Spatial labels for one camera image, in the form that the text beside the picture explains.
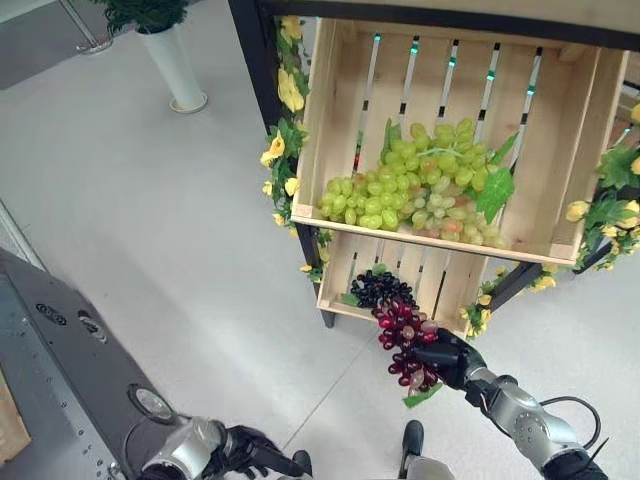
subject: grape bunch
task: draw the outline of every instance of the grape bunch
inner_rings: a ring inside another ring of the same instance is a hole
[[[403,302],[392,301],[388,306],[378,307],[372,311],[378,325],[384,330],[378,341],[385,350],[400,347],[400,352],[392,356],[389,365],[391,375],[400,375],[398,383],[409,387],[409,396],[426,392],[437,381],[436,371],[410,355],[416,343],[429,344],[437,340],[438,326],[429,317],[412,309]]]
[[[351,293],[358,298],[358,307],[375,308],[398,300],[413,309],[418,305],[411,294],[412,288],[407,282],[401,282],[391,272],[374,274],[371,269],[360,274],[351,282]]]
[[[470,196],[499,168],[484,143],[473,143],[473,129],[465,118],[455,127],[437,125],[431,138],[412,124],[412,140],[392,138],[377,170],[329,180],[318,203],[323,218],[389,231],[405,222],[419,235],[507,248]]]

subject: potted plant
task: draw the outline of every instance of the potted plant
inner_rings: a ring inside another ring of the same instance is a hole
[[[129,24],[136,25],[138,36],[173,94],[170,105],[174,111],[197,112],[207,104],[207,95],[198,85],[176,27],[187,16],[186,0],[89,1],[106,5],[104,14],[110,34]]]

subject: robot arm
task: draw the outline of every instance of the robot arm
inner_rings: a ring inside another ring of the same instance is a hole
[[[465,391],[466,400],[509,436],[544,478],[608,478],[591,461],[569,424],[547,413],[515,378],[492,373],[473,347],[448,330],[438,329],[437,343],[417,346],[412,354],[434,365],[448,386]]]

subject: robotic hand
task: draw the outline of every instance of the robotic hand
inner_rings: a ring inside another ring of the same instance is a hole
[[[138,480],[214,480],[231,471],[254,480],[254,470],[266,477],[270,469],[285,478],[311,478],[262,432],[194,417],[169,436]]]
[[[465,391],[466,400],[513,439],[544,478],[608,478],[578,443],[571,426],[547,413],[515,378],[493,374],[477,350],[448,330],[439,328],[437,333],[436,343],[416,346],[411,354],[433,365],[446,385]]]

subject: black metal leg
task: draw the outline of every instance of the black metal leg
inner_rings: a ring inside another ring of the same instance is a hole
[[[542,273],[542,265],[539,263],[522,262],[518,264],[507,276],[493,289],[489,309],[493,312],[506,301],[513,298],[520,290],[526,288]]]

